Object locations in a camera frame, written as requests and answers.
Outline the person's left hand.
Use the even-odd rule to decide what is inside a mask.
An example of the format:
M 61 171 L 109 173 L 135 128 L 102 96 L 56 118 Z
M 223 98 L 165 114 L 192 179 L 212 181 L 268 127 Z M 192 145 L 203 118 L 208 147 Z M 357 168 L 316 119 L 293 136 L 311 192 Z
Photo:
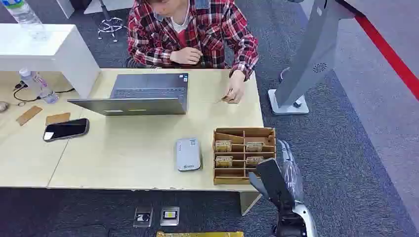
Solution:
M 235 70 L 230 76 L 226 93 L 222 101 L 229 104 L 239 104 L 245 92 L 245 74 Z

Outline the person's right hand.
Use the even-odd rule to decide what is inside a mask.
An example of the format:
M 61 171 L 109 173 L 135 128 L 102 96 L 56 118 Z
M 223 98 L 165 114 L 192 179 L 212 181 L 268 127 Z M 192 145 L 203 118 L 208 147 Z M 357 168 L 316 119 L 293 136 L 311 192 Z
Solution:
M 185 47 L 178 51 L 173 51 L 170 55 L 170 60 L 178 64 L 196 65 L 203 53 L 192 47 Z

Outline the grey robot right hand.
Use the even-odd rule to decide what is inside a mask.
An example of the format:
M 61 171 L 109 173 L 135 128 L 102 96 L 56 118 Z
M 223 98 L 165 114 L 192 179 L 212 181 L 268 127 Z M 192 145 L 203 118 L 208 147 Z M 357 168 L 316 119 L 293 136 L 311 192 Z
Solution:
M 279 143 L 282 159 L 269 158 L 260 162 L 256 171 L 249 173 L 249 181 L 279 209 L 293 209 L 304 203 L 302 177 L 288 142 L 279 140 Z

